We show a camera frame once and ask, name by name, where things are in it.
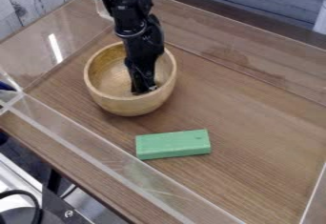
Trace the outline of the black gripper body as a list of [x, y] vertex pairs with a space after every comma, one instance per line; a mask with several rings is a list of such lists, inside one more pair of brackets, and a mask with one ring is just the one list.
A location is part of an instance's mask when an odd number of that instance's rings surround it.
[[132, 75], [153, 75], [156, 59], [164, 52], [164, 33], [156, 16], [117, 17], [115, 33], [124, 44], [128, 72]]

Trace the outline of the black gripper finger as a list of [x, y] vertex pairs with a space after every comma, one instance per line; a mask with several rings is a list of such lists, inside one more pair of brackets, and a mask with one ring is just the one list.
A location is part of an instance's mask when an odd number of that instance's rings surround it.
[[153, 80], [153, 71], [141, 71], [139, 68], [133, 68], [132, 71], [132, 92], [147, 93], [156, 90], [156, 84]]
[[124, 59], [124, 65], [127, 67], [129, 79], [131, 79], [131, 92], [137, 94], [137, 71], [133, 66], [133, 63], [129, 59]]

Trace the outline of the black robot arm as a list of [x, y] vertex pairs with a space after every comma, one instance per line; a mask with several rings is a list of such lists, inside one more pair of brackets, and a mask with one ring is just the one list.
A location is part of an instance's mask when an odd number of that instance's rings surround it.
[[113, 18], [115, 34], [123, 41], [131, 92], [156, 90], [155, 62], [164, 53], [164, 33], [151, 13], [152, 0], [100, 0]]

